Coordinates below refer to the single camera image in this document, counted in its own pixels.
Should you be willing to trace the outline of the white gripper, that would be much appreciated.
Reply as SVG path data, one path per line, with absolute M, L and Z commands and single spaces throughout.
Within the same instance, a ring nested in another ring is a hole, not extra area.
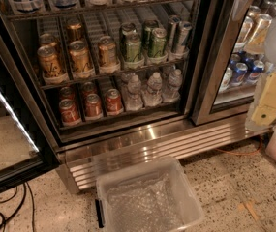
M 245 120 L 249 131 L 262 131 L 276 125 L 276 71 L 264 73 L 256 85 L 254 100 Z

